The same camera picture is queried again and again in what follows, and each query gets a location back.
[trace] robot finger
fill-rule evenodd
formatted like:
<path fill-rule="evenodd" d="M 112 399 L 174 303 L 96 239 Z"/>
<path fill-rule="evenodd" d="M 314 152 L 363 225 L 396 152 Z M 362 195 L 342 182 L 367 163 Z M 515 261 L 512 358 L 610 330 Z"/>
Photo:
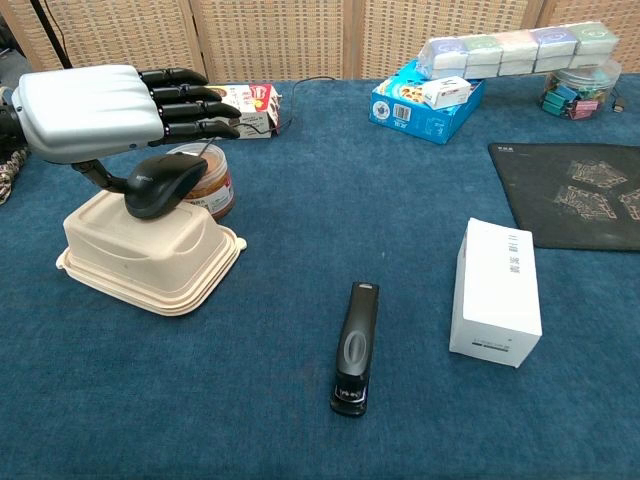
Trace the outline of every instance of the robot finger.
<path fill-rule="evenodd" d="M 206 85 L 209 83 L 207 77 L 187 68 L 147 70 L 144 72 L 138 72 L 138 75 L 140 75 L 140 80 L 150 88 L 182 85 L 183 83 L 188 83 L 190 85 Z"/>
<path fill-rule="evenodd" d="M 149 146 L 155 147 L 165 143 L 189 142 L 204 137 L 239 138 L 240 133 L 237 129 L 220 120 L 167 123 L 164 127 L 164 138 L 149 142 Z"/>
<path fill-rule="evenodd" d="M 149 93 L 151 98 L 158 104 L 194 102 L 198 100 L 219 102 L 221 100 L 220 95 L 203 85 L 184 84 L 172 87 L 150 88 Z"/>
<path fill-rule="evenodd" d="M 202 120 L 214 117 L 239 118 L 241 115 L 240 111 L 231 105 L 207 101 L 158 105 L 158 113 L 163 121 Z"/>

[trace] label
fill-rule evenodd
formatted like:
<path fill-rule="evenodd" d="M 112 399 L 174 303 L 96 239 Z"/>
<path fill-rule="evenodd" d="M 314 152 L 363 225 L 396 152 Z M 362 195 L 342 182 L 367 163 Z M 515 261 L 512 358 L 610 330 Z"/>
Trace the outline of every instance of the label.
<path fill-rule="evenodd" d="M 389 105 L 387 105 L 386 102 L 383 102 L 381 100 L 378 100 L 376 103 L 373 104 L 373 115 L 374 117 L 376 117 L 378 120 L 386 120 L 387 118 L 389 118 L 389 115 L 391 114 L 391 110 L 389 110 Z"/>
<path fill-rule="evenodd" d="M 393 106 L 393 116 L 399 118 L 400 120 L 404 120 L 408 122 L 411 119 L 411 109 L 409 107 L 405 107 L 396 103 Z"/>
<path fill-rule="evenodd" d="M 209 195 L 200 198 L 185 199 L 187 202 L 204 207 L 211 215 L 216 215 L 229 206 L 231 200 L 233 200 L 233 185 L 231 184 L 231 176 L 227 175 L 227 178 L 218 190 Z"/>

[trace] robotic hand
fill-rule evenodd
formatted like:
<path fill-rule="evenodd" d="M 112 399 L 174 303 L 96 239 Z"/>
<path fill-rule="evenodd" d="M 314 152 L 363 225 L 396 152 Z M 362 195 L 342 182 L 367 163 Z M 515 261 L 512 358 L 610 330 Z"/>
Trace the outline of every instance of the robotic hand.
<path fill-rule="evenodd" d="M 20 78 L 11 104 L 0 106 L 0 134 L 23 141 L 48 162 L 71 164 L 105 190 L 124 193 L 132 215 L 154 218 L 195 186 L 206 162 L 161 155 L 124 179 L 97 158 L 203 137 L 238 138 L 229 124 L 240 112 L 221 103 L 207 83 L 182 68 L 138 72 L 128 65 L 103 65 L 30 73 Z"/>

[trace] cardboard box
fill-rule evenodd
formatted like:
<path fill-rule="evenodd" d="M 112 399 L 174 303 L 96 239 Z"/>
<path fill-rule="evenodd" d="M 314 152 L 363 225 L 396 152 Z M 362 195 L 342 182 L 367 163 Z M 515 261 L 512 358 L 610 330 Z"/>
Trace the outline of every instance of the cardboard box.
<path fill-rule="evenodd" d="M 369 120 L 378 125 L 445 144 L 480 104 L 483 81 L 470 81 L 467 103 L 433 110 L 423 100 L 422 86 L 429 81 L 416 71 L 417 60 L 401 68 L 371 93 Z"/>
<path fill-rule="evenodd" d="M 273 85 L 209 85 L 208 88 L 215 90 L 222 97 L 222 103 L 236 107 L 242 113 L 239 119 L 229 122 L 226 118 L 219 120 L 230 123 L 232 126 L 237 123 L 248 123 L 258 129 L 258 133 L 251 127 L 239 126 L 240 138 L 270 138 L 272 133 L 277 134 L 278 130 L 269 131 L 278 126 L 280 113 L 280 96 Z"/>
<path fill-rule="evenodd" d="M 434 110 L 467 103 L 471 84 L 460 77 L 431 80 L 422 85 L 424 103 Z"/>
<path fill-rule="evenodd" d="M 469 220 L 449 350 L 519 367 L 542 336 L 531 232 Z"/>

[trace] fabric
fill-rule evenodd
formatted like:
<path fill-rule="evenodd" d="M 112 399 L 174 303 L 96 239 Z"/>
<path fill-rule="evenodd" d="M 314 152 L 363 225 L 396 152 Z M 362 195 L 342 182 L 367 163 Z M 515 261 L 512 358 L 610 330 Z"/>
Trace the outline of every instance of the fabric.
<path fill-rule="evenodd" d="M 9 152 L 3 152 L 0 158 L 0 205 L 5 203 L 11 195 L 11 186 L 24 161 L 27 158 L 27 149 L 18 148 Z"/>
<path fill-rule="evenodd" d="M 518 227 L 538 247 L 640 250 L 640 148 L 489 145 Z"/>
<path fill-rule="evenodd" d="M 0 478 L 637 476 L 640 256 L 536 250 L 543 337 L 517 370 L 448 345 L 469 217 L 516 226 L 488 144 L 638 145 L 640 76 L 618 85 L 624 113 L 583 122 L 538 107 L 544 78 L 488 80 L 447 145 L 370 123 L 379 83 L 305 83 L 281 136 L 218 143 L 237 195 L 220 223 L 248 248 L 181 318 L 55 269 L 97 189 L 29 159 L 0 208 Z M 329 407 L 355 280 L 381 287 L 359 419 Z"/>

